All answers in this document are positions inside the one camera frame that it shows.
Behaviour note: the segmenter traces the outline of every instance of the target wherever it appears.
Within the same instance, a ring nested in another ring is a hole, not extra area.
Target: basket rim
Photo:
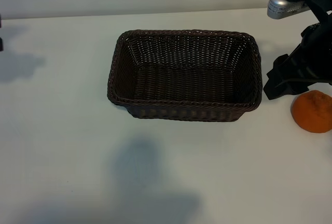
[[[113,84],[115,80],[114,73],[118,65],[118,51],[122,48],[123,43],[127,38],[132,35],[190,35],[190,36],[244,36],[251,40],[253,49],[257,54],[257,62],[255,62],[256,68],[256,79],[258,82],[257,90],[255,92],[255,100],[249,103],[221,103],[221,102],[209,102],[209,101],[176,101],[176,100],[143,100],[143,99],[129,99],[120,97],[114,90]],[[252,111],[255,110],[260,102],[262,97],[262,79],[259,79],[259,74],[261,74],[260,66],[260,54],[258,46],[256,44],[255,38],[248,33],[243,32],[231,32],[231,31],[209,31],[209,30],[131,30],[124,32],[116,43],[116,48],[113,55],[112,65],[110,69],[110,74],[108,78],[108,88],[107,88],[107,97],[115,105],[124,106],[124,107],[142,107],[142,106],[151,106],[151,107],[180,107],[180,108],[204,108],[204,109],[229,109],[229,110],[241,110],[241,111]]]

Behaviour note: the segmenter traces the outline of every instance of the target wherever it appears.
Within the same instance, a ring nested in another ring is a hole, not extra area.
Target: wicker basket
[[[254,38],[226,31],[128,31],[115,48],[107,96],[142,119],[235,121],[258,107]]]

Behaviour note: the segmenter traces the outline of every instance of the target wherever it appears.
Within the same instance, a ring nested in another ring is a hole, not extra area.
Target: white tabletop
[[[264,95],[232,123],[135,119],[106,97],[127,30],[247,32],[266,83],[316,22],[266,9],[4,21],[0,223],[331,223],[331,133],[298,127],[294,96]]]

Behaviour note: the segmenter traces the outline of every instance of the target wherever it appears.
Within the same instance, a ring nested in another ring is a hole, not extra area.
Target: orange
[[[293,103],[292,115],[308,132],[328,132],[332,129],[332,97],[317,90],[301,94]]]

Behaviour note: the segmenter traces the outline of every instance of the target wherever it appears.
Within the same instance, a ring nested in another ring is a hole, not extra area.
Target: black bracket
[[[305,2],[319,20],[302,33],[302,42],[290,54],[278,57],[267,73],[264,86],[268,99],[301,94],[316,82],[332,83],[332,0],[287,0]]]
[[[3,45],[3,42],[2,42],[2,39],[0,37],[0,52],[4,50],[4,45]]]

